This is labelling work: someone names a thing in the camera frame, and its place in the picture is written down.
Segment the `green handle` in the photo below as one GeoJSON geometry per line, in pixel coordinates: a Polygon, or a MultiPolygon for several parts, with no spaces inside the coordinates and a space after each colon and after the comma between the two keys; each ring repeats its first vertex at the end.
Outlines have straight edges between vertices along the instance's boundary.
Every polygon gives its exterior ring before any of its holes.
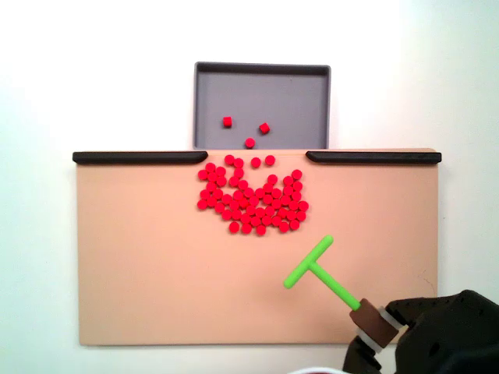
{"type": "Polygon", "coordinates": [[[307,270],[314,273],[317,278],[323,281],[343,302],[348,305],[352,310],[360,308],[360,302],[346,291],[329,273],[324,270],[317,263],[317,259],[326,251],[329,246],[333,244],[333,237],[330,235],[325,236],[319,244],[315,246],[312,251],[305,257],[305,259],[289,274],[284,281],[284,287],[291,288],[303,276],[307,270]]]}

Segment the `white wall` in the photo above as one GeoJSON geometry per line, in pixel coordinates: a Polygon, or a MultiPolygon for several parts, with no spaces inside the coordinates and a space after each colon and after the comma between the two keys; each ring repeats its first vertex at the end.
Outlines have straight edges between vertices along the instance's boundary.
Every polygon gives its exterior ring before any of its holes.
{"type": "Polygon", "coordinates": [[[499,302],[499,2],[4,1],[0,372],[341,367],[342,346],[78,345],[71,153],[189,149],[196,61],[328,64],[332,147],[442,152],[440,294],[499,302]]]}

